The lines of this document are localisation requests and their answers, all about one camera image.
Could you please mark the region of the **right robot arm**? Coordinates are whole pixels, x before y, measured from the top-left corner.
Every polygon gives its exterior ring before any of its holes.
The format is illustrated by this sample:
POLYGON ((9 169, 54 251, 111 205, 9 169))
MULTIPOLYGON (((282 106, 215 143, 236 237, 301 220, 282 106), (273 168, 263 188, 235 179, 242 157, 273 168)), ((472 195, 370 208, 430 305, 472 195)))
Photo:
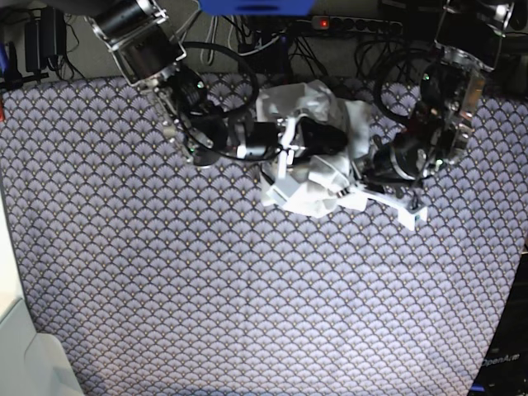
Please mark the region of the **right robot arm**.
POLYGON ((333 204, 351 186, 350 144, 337 98, 320 82, 261 89, 233 50, 167 36, 166 11, 155 1, 109 1, 87 21, 127 82, 153 96, 168 134, 181 131, 183 153, 197 167, 221 159, 256 164, 263 194, 275 205, 333 204), (203 78, 186 65, 189 50, 236 61, 250 95, 230 110, 215 105, 203 78))

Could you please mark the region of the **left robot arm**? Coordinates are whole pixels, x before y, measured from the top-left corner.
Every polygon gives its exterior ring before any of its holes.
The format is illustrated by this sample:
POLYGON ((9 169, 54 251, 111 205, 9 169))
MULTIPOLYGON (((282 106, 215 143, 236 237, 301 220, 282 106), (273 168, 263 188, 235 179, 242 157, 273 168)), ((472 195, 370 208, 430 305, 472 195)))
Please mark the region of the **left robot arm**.
POLYGON ((513 1, 446 1, 430 49, 394 54, 379 69, 373 96, 381 112, 403 128, 386 144, 351 162, 350 184, 337 193, 340 203, 365 210, 376 201, 397 212, 414 230, 427 220, 418 194, 424 181, 462 159, 474 131, 473 118, 487 76, 497 67, 513 1), (384 107, 382 85, 392 68, 405 60, 426 60, 420 97, 409 115, 384 107))

